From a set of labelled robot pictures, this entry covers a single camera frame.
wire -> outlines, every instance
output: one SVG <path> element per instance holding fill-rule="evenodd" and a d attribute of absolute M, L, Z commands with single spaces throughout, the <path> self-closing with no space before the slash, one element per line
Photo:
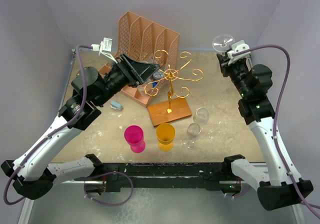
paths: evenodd
<path fill-rule="evenodd" d="M 320 209 L 320 205 L 315 205 L 315 204 L 310 204 L 310 203 L 309 203 L 309 205 L 310 205 L 311 207 L 313 207 L 313 208 Z"/>
<path fill-rule="evenodd" d="M 106 190 L 106 188 L 107 188 L 106 175 L 104 175 L 104 176 L 102 177 L 102 185 L 103 185 L 104 190 Z"/>
<path fill-rule="evenodd" d="M 221 192 L 223 193 L 223 195 L 224 195 L 225 197 L 234 199 L 234 198 L 240 198 L 240 197 L 242 197 L 244 194 L 246 194 L 246 193 L 249 191 L 249 189 L 250 189 L 250 185 L 248 185 L 248 186 L 246 187 L 246 189 L 244 189 L 242 192 L 239 192 L 238 194 L 235 193 L 235 194 L 233 194 L 233 195 L 228 195 L 227 193 L 223 193 L 222 191 L 221 191 Z"/>
<path fill-rule="evenodd" d="M 82 96 L 82 102 L 81 102 L 80 109 L 74 115 L 74 117 L 71 118 L 67 123 L 65 123 L 64 125 L 58 127 L 57 129 L 54 129 L 45 138 L 43 138 L 41 141 L 39 141 L 39 143 L 21 161 L 20 166 L 18 166 L 14 170 L 14 172 L 9 177 L 9 180 L 6 183 L 4 191 L 3 191 L 3 201 L 7 205 L 14 205 L 14 204 L 17 204 L 17 203 L 21 202 L 23 199 L 25 199 L 25 197 L 23 196 L 23 197 L 19 198 L 16 201 L 13 201 L 13 202 L 9 201 L 8 200 L 8 190 L 9 190 L 11 182 L 13 181 L 15 176 L 19 173 L 19 171 L 22 169 L 22 167 L 26 164 L 28 159 L 47 141 L 47 139 L 52 137 L 52 135 L 56 134 L 57 132 L 61 131 L 65 127 L 67 127 L 70 124 L 72 124 L 79 117 L 79 115 L 81 114 L 81 112 L 83 111 L 83 109 L 85 107 L 86 99 L 87 99 L 87 82 L 86 82 L 86 77 L 85 77 L 84 65 L 82 64 L 82 60 L 81 60 L 81 57 L 80 57 L 80 48 L 92 49 L 92 47 L 91 46 L 86 46 L 86 45 L 77 45 L 76 48 L 75 48 L 75 56 L 77 57 L 77 59 L 79 61 L 80 72 L 81 72 L 81 75 L 82 75 L 82 83 L 83 83 L 83 96 Z"/>
<path fill-rule="evenodd" d="M 244 50 L 244 51 L 240 51 L 238 53 L 235 53 L 233 54 L 232 56 L 233 57 L 236 57 L 236 56 L 239 56 L 241 54 L 244 54 L 244 53 L 247 53 L 247 52 L 252 52 L 252 51 L 255 51 L 255 50 L 258 50 L 258 49 L 263 49 L 263 48 L 276 48 L 276 49 L 279 49 L 281 51 L 283 51 L 283 53 L 285 54 L 285 57 L 286 57 L 286 60 L 287 60 L 287 64 L 286 64 L 286 71 L 285 71 L 285 75 L 284 75 L 284 80 L 283 80 L 283 83 L 282 83 L 282 87 L 281 87 L 281 90 L 280 90 L 280 93 L 279 93 L 279 97 L 278 97 L 278 100 L 276 102 L 276 108 L 275 108 L 275 113 L 274 113 L 274 120 L 273 120 L 273 140 L 274 140 L 274 144 L 275 144 L 275 148 L 285 166 L 285 169 L 288 173 L 288 176 L 290 177 L 291 181 L 292 181 L 292 184 L 294 186 L 294 189 L 296 191 L 296 193 L 298 194 L 299 198 L 301 199 L 301 201 L 303 202 L 304 205 L 306 205 L 306 207 L 318 218 L 320 219 L 320 214 L 316 212 L 316 210 L 314 210 L 312 208 L 315 207 L 316 205 L 314 204 L 309 204 L 307 202 L 307 200 L 302 196 L 302 193 L 301 191 L 299 190 L 299 187 L 295 181 L 295 178 L 294 176 L 292 175 L 292 172 L 290 170 L 290 167 L 284 157 L 284 155 L 282 154 L 281 150 L 280 150 L 280 147 L 279 147 L 279 143 L 278 143 L 278 140 L 276 138 L 277 136 L 277 122 L 278 122 L 278 114 L 279 114 L 279 108 L 280 108 L 280 103 L 281 103 L 281 99 L 282 99 L 282 96 L 284 94 L 284 90 L 285 90 L 285 87 L 286 87 L 286 83 L 287 83 L 287 80 L 288 80 L 288 76 L 289 76 L 289 71 L 290 71 L 290 65 L 291 65 L 291 62 L 290 62 L 290 56 L 289 56 L 289 53 L 287 52 L 286 49 L 284 49 L 283 47 L 279 46 L 279 45 L 273 45 L 273 44 L 267 44 L 267 45 L 260 45 L 260 46 L 256 46 L 256 47 L 253 47 L 253 48 L 249 48 L 247 50 Z"/>
<path fill-rule="evenodd" d="M 104 173 L 104 174 L 101 174 L 101 175 L 95 175 L 95 176 L 89 176 L 89 177 L 86 177 L 85 179 L 86 180 L 91 180 L 91 179 L 95 179 L 95 178 L 100 178 L 100 177 L 105 177 L 107 175 L 111 175 L 111 174 L 119 174 L 119 175 L 122 175 L 124 177 L 126 177 L 129 182 L 130 182 L 130 185 L 131 185 L 131 192 L 130 192 L 130 195 L 128 196 L 127 199 L 125 199 L 124 201 L 121 201 L 119 203 L 108 203 L 108 202 L 104 202 L 104 201 L 101 201 L 101 200 L 97 200 L 95 198 L 93 198 L 92 196 L 90 196 L 88 194 L 88 192 L 86 191 L 86 185 L 83 186 L 83 190 L 84 190 L 84 194 L 85 194 L 85 198 L 89 198 L 90 200 L 96 202 L 96 203 L 99 203 L 99 204 L 102 204 L 102 205 L 105 205 L 105 206 L 109 206 L 109 207 L 117 207 L 117 206 L 120 206 L 122 204 L 125 204 L 127 201 L 130 200 L 130 198 L 132 197 L 132 194 L 134 193 L 134 184 L 132 182 L 132 180 L 130 179 L 130 177 L 128 175 L 126 175 L 125 173 L 123 172 L 119 172 L 119 171 L 112 171 L 112 172 L 107 172 L 107 173 Z"/>
<path fill-rule="evenodd" d="M 87 185 L 97 188 L 97 189 L 99 190 L 99 193 L 100 193 L 100 194 L 105 191 L 105 188 L 104 188 L 104 187 L 101 188 L 100 186 L 98 186 L 98 185 L 96 185 L 96 184 L 87 184 Z"/>

magenta plastic cup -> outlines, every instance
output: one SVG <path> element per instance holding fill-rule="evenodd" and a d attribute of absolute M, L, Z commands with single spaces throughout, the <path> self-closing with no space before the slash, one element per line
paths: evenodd
<path fill-rule="evenodd" d="M 140 126 L 131 125 L 124 131 L 124 139 L 134 153 L 142 153 L 146 148 L 144 131 Z"/>

small blue object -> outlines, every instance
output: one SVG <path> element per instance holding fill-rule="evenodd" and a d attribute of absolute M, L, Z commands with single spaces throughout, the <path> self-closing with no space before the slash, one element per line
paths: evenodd
<path fill-rule="evenodd" d="M 111 103 L 110 103 L 110 107 L 112 109 L 116 109 L 116 110 L 119 110 L 119 111 L 122 111 L 122 109 L 124 108 L 120 103 L 112 100 Z"/>

gray wall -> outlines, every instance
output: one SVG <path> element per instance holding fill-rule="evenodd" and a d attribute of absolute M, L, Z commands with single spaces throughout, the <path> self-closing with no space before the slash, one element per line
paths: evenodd
<path fill-rule="evenodd" d="M 46 0 L 0 0 L 0 163 L 22 155 L 52 122 L 71 55 Z M 0 171 L 1 192 L 7 180 Z M 17 223 L 21 208 L 0 200 L 0 222 Z"/>
<path fill-rule="evenodd" d="M 281 0 L 257 44 L 278 44 L 290 54 L 292 64 L 279 113 L 279 129 L 294 164 L 314 192 L 307 198 L 320 200 L 320 0 Z M 275 104 L 285 74 L 286 58 L 276 49 L 257 50 L 254 62 L 273 71 L 269 92 Z M 307 208 L 306 223 L 318 223 Z"/>
<path fill-rule="evenodd" d="M 118 20 L 132 11 L 181 34 L 180 49 L 212 50 L 213 38 L 230 33 L 253 45 L 280 0 L 47 0 L 72 47 L 114 39 Z"/>

yellow cup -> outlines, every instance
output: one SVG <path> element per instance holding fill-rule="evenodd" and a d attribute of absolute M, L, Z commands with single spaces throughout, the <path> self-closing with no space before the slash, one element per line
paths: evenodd
<path fill-rule="evenodd" d="M 156 128 L 156 138 L 158 139 L 159 148 L 168 152 L 174 147 L 174 138 L 176 130 L 173 125 L 169 123 L 162 123 Z"/>

